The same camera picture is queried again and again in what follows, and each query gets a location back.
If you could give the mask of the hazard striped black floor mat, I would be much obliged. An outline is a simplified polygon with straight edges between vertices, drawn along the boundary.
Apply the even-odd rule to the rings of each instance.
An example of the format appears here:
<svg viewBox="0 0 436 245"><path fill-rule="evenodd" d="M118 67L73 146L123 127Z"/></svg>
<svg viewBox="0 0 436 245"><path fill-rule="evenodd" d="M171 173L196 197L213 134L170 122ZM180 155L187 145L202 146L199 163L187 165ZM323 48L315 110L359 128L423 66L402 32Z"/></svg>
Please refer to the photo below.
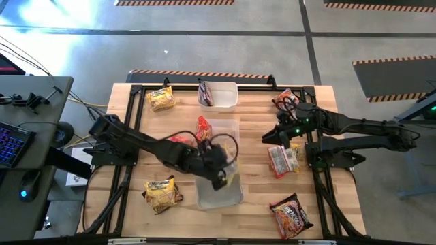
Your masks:
<svg viewBox="0 0 436 245"><path fill-rule="evenodd" d="M134 69L127 76L126 83L159 83L168 77L170 83L197 83L198 79L211 82L235 82L237 84L267 84L269 75L244 74L244 73L218 73L201 71L168 71Z"/></svg>
<svg viewBox="0 0 436 245"><path fill-rule="evenodd" d="M436 90L436 55L354 61L370 103L417 100Z"/></svg>
<svg viewBox="0 0 436 245"><path fill-rule="evenodd" d="M436 0L323 0L323 3L337 9L436 13Z"/></svg>
<svg viewBox="0 0 436 245"><path fill-rule="evenodd" d="M118 7L233 5L235 0L115 0Z"/></svg>

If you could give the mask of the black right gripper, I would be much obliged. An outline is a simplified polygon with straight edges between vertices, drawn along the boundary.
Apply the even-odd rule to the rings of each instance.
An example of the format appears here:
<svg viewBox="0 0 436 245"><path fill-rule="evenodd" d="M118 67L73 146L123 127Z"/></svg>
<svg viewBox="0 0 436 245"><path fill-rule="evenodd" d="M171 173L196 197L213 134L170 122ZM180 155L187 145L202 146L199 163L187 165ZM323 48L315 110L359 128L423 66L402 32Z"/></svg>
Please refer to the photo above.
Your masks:
<svg viewBox="0 0 436 245"><path fill-rule="evenodd" d="M295 114L283 110L277 113L278 125L262 136L264 144L281 144L284 149L291 148L290 139L309 132L309 113L296 110Z"/></svg>

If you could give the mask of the black flat bar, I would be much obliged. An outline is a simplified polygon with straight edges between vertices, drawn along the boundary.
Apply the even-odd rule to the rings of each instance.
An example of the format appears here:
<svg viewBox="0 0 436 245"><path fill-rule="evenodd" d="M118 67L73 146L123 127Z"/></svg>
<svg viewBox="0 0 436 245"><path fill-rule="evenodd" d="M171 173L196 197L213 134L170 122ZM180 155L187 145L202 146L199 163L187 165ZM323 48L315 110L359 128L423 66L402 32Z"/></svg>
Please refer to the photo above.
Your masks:
<svg viewBox="0 0 436 245"><path fill-rule="evenodd" d="M45 164L55 166L58 169L62 169L86 180L88 180L92 174L89 164L53 147L50 147L48 150Z"/></svg>

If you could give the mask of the orange red ramen packet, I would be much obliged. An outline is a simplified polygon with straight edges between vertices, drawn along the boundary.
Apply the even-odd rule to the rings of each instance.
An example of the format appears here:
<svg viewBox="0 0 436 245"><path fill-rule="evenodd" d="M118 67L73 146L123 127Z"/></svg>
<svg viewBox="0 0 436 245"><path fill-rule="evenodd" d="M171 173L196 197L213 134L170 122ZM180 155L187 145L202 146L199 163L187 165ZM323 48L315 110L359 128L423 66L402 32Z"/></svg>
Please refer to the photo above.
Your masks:
<svg viewBox="0 0 436 245"><path fill-rule="evenodd" d="M184 144L190 145L190 146L193 146L193 144L194 144L194 140L192 139L192 137L181 135L181 134L173 135L169 138L169 140L173 141L173 142L184 143Z"/></svg>

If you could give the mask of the red white ramen packet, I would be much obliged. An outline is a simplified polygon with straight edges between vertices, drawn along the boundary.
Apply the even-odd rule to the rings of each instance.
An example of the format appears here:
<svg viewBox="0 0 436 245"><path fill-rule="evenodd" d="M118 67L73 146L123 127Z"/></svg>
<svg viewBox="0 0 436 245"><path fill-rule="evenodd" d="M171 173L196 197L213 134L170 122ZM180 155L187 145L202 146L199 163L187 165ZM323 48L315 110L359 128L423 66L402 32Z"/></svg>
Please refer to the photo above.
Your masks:
<svg viewBox="0 0 436 245"><path fill-rule="evenodd" d="M199 141L209 140L212 137L212 126L203 117L199 116L196 125L196 138Z"/></svg>
<svg viewBox="0 0 436 245"><path fill-rule="evenodd" d="M270 168L276 178L282 178L286 173L293 172L290 159L291 149L284 149L283 146L273 146L268 149Z"/></svg>

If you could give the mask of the clear plastic bin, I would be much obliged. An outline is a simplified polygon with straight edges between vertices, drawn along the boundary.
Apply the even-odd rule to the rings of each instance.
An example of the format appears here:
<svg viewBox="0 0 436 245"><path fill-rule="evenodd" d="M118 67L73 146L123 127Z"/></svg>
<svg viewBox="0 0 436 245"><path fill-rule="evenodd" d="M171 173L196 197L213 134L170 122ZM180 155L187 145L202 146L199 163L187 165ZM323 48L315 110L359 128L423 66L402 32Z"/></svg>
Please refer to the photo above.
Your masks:
<svg viewBox="0 0 436 245"><path fill-rule="evenodd" d="M239 155L239 123L230 119L207 119L212 126L212 144L220 144L227 153L228 163L238 160Z"/></svg>

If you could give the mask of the black backlit keyboard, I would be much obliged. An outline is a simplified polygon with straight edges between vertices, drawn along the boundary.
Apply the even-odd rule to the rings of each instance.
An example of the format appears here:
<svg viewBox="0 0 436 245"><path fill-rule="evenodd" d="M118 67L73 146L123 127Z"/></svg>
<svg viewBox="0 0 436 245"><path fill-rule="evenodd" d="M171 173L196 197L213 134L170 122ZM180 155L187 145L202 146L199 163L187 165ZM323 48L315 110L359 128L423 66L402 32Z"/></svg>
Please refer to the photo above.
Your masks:
<svg viewBox="0 0 436 245"><path fill-rule="evenodd" d="M0 122L0 165L14 168L30 147L36 133Z"/></svg>

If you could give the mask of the black computer mouse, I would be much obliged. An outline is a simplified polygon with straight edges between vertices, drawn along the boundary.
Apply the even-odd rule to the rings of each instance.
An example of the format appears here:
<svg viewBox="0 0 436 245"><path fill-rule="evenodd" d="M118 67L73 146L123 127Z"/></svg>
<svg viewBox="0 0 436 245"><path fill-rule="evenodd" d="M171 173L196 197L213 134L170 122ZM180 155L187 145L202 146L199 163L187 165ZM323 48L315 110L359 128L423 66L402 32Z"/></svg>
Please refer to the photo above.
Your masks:
<svg viewBox="0 0 436 245"><path fill-rule="evenodd" d="M32 202L37 194L40 184L41 171L32 169L27 171L20 182L19 199L22 202Z"/></svg>

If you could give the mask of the black monitor red glow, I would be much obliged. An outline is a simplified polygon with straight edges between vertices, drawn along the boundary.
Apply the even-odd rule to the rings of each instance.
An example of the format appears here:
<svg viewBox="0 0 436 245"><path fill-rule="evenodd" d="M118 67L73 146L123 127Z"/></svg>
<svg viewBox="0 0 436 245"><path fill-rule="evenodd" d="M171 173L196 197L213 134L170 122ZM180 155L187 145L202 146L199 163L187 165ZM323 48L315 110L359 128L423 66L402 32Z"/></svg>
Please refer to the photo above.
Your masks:
<svg viewBox="0 0 436 245"><path fill-rule="evenodd" d="M0 75L23 76L25 75L25 71L6 56L0 54Z"/></svg>

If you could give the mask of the white plastic bin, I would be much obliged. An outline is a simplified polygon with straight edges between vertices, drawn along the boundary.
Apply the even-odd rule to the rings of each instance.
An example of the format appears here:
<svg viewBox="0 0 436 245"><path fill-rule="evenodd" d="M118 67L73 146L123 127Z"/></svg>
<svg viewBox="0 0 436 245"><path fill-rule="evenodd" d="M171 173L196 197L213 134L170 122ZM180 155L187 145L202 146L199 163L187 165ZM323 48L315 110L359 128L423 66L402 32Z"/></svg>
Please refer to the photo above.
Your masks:
<svg viewBox="0 0 436 245"><path fill-rule="evenodd" d="M211 90L213 106L200 105L206 112L233 112L238 104L238 85L235 82L204 82Z"/></svg>

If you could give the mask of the black round stool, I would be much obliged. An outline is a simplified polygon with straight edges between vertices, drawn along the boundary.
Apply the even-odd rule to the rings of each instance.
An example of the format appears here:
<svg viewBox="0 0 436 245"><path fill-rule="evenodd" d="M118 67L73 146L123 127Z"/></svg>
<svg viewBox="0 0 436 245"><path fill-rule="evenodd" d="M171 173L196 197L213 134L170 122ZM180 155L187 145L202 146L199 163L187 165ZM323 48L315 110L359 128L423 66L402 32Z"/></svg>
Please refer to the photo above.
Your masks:
<svg viewBox="0 0 436 245"><path fill-rule="evenodd" d="M50 143L53 148L63 148L74 136L74 128L68 122L60 122L57 125L54 137Z"/></svg>

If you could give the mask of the blue grey desk frame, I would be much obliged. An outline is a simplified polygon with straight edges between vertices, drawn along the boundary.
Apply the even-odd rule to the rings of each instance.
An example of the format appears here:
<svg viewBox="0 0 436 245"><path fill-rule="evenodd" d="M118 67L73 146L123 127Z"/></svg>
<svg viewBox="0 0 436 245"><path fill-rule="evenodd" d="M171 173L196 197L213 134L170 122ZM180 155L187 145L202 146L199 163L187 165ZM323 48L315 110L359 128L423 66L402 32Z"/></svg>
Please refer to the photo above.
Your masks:
<svg viewBox="0 0 436 245"><path fill-rule="evenodd" d="M417 148L407 152L387 152L396 196L400 199L436 195L436 120L425 120L422 112L436 101L436 90L421 99L411 100L392 119L421 134Z"/></svg>

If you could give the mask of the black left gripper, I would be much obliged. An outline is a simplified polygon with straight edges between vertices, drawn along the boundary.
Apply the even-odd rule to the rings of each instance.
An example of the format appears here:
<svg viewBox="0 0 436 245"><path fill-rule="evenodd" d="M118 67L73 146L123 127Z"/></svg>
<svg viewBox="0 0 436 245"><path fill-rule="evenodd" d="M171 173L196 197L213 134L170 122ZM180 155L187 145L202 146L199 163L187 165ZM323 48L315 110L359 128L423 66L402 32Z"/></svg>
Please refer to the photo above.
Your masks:
<svg viewBox="0 0 436 245"><path fill-rule="evenodd" d="M225 168L228 166L228 156L220 144L202 142L202 161L209 175L216 176L212 180L212 188L218 191L228 183Z"/></svg>

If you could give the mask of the white box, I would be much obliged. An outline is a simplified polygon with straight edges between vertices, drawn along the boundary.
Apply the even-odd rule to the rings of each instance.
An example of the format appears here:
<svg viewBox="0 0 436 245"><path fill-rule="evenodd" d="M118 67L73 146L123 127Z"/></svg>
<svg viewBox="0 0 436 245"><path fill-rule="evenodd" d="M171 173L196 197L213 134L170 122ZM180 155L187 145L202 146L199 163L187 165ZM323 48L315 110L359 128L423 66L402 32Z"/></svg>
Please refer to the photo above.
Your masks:
<svg viewBox="0 0 436 245"><path fill-rule="evenodd" d="M72 149L72 157L86 163L90 166L90 169L93 170L94 167L91 166L92 156L87 154L84 151L84 148L73 148ZM76 174L67 174L65 185L68 187L77 187L77 186L85 186L88 180L77 176Z"/></svg>

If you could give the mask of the dark grey desk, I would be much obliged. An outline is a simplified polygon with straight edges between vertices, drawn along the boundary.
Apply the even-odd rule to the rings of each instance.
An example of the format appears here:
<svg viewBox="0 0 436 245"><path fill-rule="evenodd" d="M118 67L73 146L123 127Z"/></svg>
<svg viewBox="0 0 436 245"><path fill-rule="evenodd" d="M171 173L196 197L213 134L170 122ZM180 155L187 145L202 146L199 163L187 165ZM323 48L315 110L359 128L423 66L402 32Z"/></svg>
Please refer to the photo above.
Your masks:
<svg viewBox="0 0 436 245"><path fill-rule="evenodd" d="M69 76L0 76L0 93L28 97L34 93L43 97L56 92L49 104L37 106L36 113L23 107L0 105L0 122L36 132L30 147L10 169L0 165L5 174L0 183L0 242L33 239L44 216L46 200L55 176L56 167L46 165L50 143L55 135L74 79ZM31 169L40 171L38 194L31 202L19 198L22 177Z"/></svg>

